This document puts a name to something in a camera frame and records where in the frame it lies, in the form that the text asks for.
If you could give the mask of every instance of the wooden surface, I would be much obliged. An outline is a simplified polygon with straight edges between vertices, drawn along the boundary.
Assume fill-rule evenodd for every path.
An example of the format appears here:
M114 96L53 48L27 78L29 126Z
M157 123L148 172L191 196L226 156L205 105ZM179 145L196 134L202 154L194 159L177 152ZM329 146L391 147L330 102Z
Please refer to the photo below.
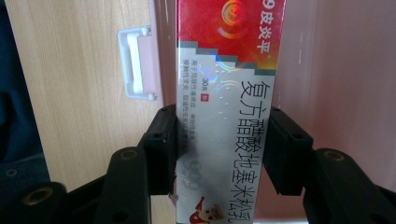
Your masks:
M10 0L7 8L52 181L68 190L103 175L135 146L157 102L128 99L117 32L149 24L140 0ZM154 223L175 223L153 197Z

